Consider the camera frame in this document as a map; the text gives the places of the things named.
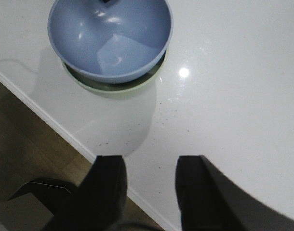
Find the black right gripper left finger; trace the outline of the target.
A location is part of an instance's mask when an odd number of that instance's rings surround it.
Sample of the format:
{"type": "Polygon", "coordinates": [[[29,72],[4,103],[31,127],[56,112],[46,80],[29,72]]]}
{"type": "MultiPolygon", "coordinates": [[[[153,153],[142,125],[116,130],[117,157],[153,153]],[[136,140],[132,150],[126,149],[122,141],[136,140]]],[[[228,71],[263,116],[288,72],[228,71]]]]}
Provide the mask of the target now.
{"type": "Polygon", "coordinates": [[[43,230],[104,231],[121,219],[126,198],[123,157],[98,156],[82,183],[43,230]]]}

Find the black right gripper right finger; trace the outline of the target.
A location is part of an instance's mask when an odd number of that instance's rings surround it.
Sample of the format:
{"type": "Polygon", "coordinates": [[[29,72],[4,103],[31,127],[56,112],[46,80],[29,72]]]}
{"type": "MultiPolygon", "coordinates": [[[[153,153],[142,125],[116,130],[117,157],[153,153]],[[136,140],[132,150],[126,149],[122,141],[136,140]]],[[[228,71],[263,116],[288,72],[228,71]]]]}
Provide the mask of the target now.
{"type": "Polygon", "coordinates": [[[294,231],[294,220],[254,199],[205,156],[180,156],[175,190],[184,231],[294,231]]]}

